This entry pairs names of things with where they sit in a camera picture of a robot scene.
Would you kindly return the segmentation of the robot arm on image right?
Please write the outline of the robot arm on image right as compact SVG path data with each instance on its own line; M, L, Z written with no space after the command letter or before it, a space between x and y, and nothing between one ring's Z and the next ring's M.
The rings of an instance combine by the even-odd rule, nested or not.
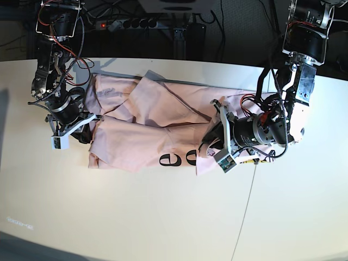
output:
M213 157L225 171L246 161L274 160L279 154L262 146L289 145L302 140L318 66L324 64L335 10L347 1L292 1L282 52L283 67L264 68L255 94L240 99L244 117L212 100L217 124L202 139L199 152Z

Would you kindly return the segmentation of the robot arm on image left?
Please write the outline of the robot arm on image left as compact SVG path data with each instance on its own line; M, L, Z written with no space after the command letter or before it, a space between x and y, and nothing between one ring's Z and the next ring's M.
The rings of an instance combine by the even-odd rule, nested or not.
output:
M37 68L32 81L32 102L48 112L45 121L53 135L53 149L63 150L69 146L69 137L82 144L92 141L90 123L101 116L84 108L89 83L74 83L71 69L77 65L89 71L94 63L82 58L82 49L73 51L69 40L74 37L76 25L84 25L80 14L83 1L42 1L38 11L35 31L39 35Z

